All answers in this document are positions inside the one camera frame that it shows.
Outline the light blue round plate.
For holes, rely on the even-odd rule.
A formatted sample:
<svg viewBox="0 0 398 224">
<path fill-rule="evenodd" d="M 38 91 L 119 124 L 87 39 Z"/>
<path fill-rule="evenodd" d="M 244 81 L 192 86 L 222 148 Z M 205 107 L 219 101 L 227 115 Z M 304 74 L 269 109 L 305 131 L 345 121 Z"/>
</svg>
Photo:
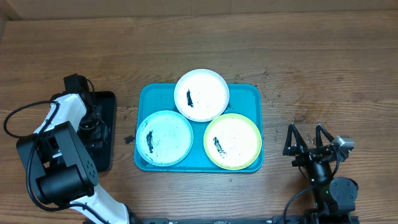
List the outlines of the light blue round plate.
<svg viewBox="0 0 398 224">
<path fill-rule="evenodd" d="M 193 129 L 180 113 L 163 110 L 150 114 L 136 131 L 139 155 L 148 163 L 167 167 L 181 162 L 193 146 Z"/>
</svg>

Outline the white round plate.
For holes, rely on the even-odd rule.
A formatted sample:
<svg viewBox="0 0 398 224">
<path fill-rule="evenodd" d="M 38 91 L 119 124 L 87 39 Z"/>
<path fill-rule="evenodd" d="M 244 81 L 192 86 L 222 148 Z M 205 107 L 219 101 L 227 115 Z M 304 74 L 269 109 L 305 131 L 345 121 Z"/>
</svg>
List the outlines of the white round plate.
<svg viewBox="0 0 398 224">
<path fill-rule="evenodd" d="M 177 82 L 174 102 L 187 119 L 207 122 L 224 113 L 229 103 L 229 88 L 218 73 L 208 69 L 187 72 Z"/>
</svg>

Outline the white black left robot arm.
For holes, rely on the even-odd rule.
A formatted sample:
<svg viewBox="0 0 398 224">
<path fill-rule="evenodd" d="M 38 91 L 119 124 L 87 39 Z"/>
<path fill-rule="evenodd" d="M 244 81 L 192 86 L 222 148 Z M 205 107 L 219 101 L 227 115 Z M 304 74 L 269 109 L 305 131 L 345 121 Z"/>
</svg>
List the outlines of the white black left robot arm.
<svg viewBox="0 0 398 224">
<path fill-rule="evenodd" d="M 63 81 L 65 91 L 47 101 L 44 122 L 16 144 L 28 194 L 42 210 L 73 209 L 93 223 L 133 223 L 128 207 L 98 179 L 112 167 L 116 97 L 95 91 L 83 75 Z"/>
</svg>

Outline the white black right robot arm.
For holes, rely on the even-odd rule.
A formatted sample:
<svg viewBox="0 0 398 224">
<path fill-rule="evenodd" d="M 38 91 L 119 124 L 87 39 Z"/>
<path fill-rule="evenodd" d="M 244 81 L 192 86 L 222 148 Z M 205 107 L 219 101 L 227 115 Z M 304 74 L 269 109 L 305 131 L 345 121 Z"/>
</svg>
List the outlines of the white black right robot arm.
<svg viewBox="0 0 398 224">
<path fill-rule="evenodd" d="M 310 187 L 294 195 L 283 212 L 284 223 L 358 223 L 352 217 L 358 184 L 347 177 L 337 177 L 340 164 L 347 160 L 354 149 L 349 137 L 332 136 L 322 125 L 315 128 L 315 147 L 309 148 L 298 129 L 292 123 L 288 127 L 284 150 L 285 156 L 293 156 L 292 166 L 310 182 Z M 306 192 L 313 192 L 315 208 L 305 211 L 299 220 L 287 217 L 292 202 Z"/>
</svg>

